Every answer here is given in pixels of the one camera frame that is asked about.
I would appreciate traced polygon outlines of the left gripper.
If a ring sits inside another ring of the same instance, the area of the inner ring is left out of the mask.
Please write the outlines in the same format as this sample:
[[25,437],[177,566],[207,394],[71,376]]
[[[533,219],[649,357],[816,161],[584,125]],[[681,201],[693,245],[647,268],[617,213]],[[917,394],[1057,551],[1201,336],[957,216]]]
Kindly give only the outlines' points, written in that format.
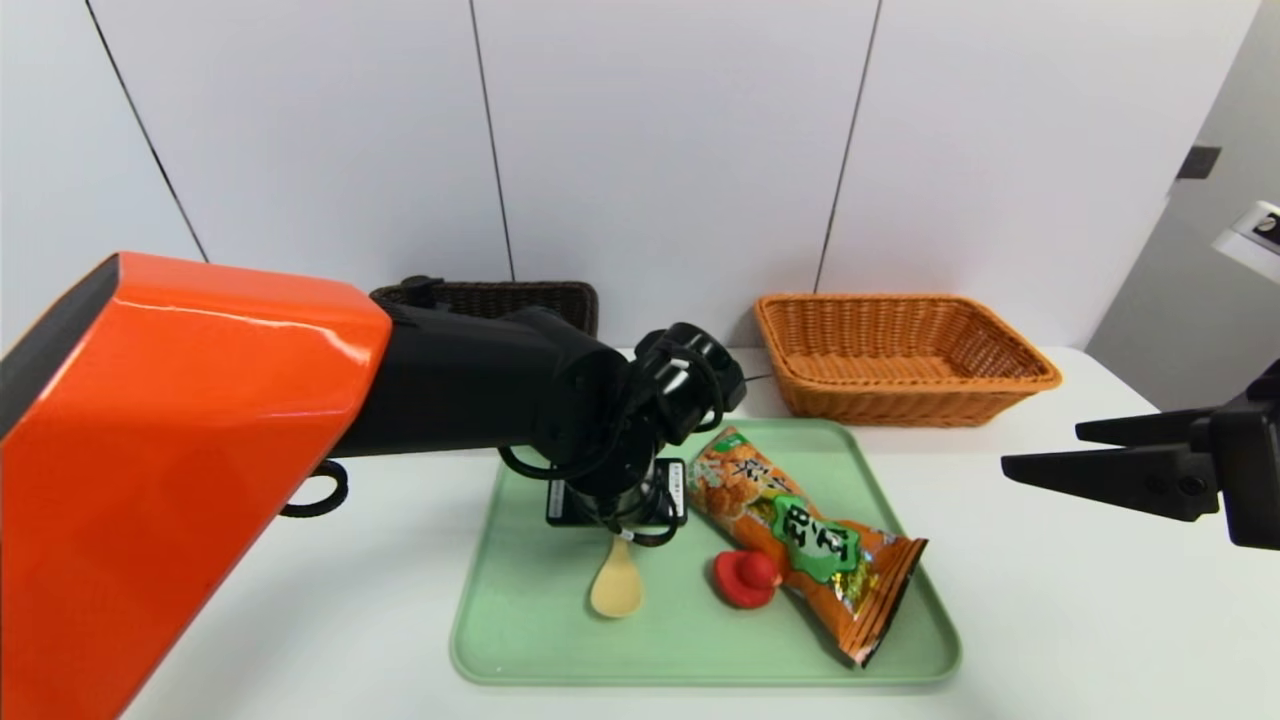
[[553,480],[545,521],[552,527],[681,527],[687,520],[685,462],[676,457],[626,461],[584,477],[577,486]]

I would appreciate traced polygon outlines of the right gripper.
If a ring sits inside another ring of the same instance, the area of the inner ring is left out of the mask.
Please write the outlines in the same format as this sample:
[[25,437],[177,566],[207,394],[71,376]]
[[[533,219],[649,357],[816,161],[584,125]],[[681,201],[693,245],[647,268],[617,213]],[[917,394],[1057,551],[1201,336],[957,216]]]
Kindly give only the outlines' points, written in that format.
[[[1215,470],[1208,455],[1184,446],[1203,445],[1208,424]],[[1217,410],[1197,407],[1075,425],[1080,441],[1126,448],[1011,455],[1001,457],[1001,468],[1006,478],[1024,486],[1179,521],[1216,514],[1220,489],[1231,542],[1277,551],[1277,432],[1275,361]]]

